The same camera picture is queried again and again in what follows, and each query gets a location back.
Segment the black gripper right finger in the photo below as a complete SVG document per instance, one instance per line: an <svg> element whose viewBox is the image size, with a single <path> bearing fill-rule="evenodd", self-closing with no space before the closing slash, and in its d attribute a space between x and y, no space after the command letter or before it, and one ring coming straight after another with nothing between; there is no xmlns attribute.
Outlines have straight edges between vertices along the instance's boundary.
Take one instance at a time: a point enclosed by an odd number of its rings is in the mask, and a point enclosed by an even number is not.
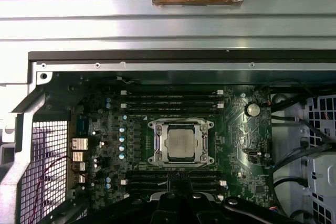
<svg viewBox="0 0 336 224"><path fill-rule="evenodd" d="M193 190L189 173L179 173L179 192L197 223L298 223L239 197L228 197L216 205Z"/></svg>

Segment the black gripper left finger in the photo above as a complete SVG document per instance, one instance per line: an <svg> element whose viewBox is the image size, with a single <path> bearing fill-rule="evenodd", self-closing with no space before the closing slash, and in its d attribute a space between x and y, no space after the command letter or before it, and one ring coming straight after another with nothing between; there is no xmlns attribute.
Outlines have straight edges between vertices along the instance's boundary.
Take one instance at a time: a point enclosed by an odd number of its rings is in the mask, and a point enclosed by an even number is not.
<svg viewBox="0 0 336 224"><path fill-rule="evenodd" d="M79 223L178 223L182 196L179 173L169 173L167 191L158 200L130 196L78 220Z"/></svg>

